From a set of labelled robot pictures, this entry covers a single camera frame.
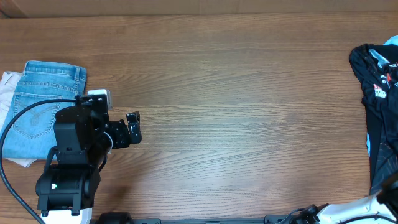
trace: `wooden table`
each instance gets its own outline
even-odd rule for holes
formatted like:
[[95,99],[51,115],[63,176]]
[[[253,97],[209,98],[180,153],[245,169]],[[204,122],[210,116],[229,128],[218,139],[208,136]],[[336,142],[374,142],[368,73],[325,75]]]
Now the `wooden table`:
[[[368,194],[352,48],[397,34],[394,12],[0,20],[0,71],[28,60],[88,71],[111,119],[141,112],[144,140],[113,150],[95,216],[233,218]],[[4,161],[37,205],[44,163]],[[35,223],[0,185],[0,223]]]

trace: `white cloth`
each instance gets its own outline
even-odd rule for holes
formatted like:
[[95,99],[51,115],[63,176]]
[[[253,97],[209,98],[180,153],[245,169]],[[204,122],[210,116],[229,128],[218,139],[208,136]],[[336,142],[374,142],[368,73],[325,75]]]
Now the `white cloth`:
[[[21,76],[22,74],[18,72],[4,72],[2,75],[0,81],[0,130],[6,120],[15,88]],[[24,167],[29,167],[35,161],[35,159],[7,159]]]

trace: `black garment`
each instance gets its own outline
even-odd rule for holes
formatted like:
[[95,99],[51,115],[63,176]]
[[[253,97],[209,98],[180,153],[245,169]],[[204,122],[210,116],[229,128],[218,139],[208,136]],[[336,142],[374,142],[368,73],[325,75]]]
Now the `black garment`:
[[[380,68],[369,49],[392,63]],[[373,194],[398,171],[398,46],[364,44],[353,49],[349,62],[364,94],[362,103],[371,143],[370,194]]]

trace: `black clamp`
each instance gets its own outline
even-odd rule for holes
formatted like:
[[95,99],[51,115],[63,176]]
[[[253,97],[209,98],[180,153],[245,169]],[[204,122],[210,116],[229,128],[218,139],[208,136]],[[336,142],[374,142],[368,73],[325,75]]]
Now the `black clamp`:
[[317,224],[319,222],[317,214],[328,205],[329,204],[324,204],[319,207],[315,205],[308,206],[299,215],[292,219],[291,224]]
[[113,148],[127,148],[130,144],[138,144],[142,140],[141,130],[139,126],[139,112],[133,112],[126,115],[127,125],[124,120],[111,121],[107,132],[112,137]]
[[141,130],[139,127],[139,112],[133,112],[126,115],[127,125],[130,131],[130,143],[138,144],[142,140]]
[[132,224],[130,213],[126,212],[109,212],[99,217],[98,221],[90,222],[94,224]]

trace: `folded jeans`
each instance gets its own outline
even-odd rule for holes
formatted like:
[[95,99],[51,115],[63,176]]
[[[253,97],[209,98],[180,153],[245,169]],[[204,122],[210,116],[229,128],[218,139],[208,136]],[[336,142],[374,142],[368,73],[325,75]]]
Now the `folded jeans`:
[[[86,70],[79,66],[55,62],[29,61],[19,80],[4,128],[27,106],[50,99],[74,99],[82,95]],[[53,125],[55,113],[73,103],[49,103],[36,106],[23,114],[9,130],[3,156],[12,159],[45,159],[56,146]]]

